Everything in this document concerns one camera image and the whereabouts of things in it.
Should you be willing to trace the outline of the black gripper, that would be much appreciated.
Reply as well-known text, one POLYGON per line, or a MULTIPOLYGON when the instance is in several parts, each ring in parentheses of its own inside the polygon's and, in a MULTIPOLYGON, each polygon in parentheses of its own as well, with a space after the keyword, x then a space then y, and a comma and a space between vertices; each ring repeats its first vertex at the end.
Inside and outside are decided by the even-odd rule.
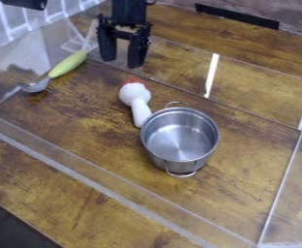
POLYGON ((146 18, 150 5, 148 0, 112 0, 110 16, 98 14, 98 45, 106 62, 116 59, 116 39, 124 39, 130 41, 128 67, 144 65, 150 45, 152 24, 146 18))

